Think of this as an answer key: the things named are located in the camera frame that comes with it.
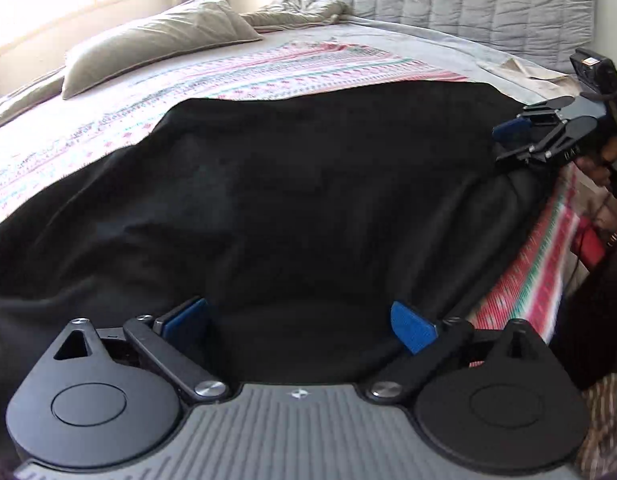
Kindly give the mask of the person's right hand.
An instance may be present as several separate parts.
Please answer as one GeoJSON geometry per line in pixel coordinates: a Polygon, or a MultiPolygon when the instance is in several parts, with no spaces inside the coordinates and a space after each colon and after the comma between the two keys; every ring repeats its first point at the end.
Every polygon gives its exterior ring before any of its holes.
{"type": "Polygon", "coordinates": [[[617,136],[608,140],[599,151],[591,152],[575,159],[575,165],[583,174],[598,186],[612,191],[611,170],[609,167],[617,159],[617,136]]]}

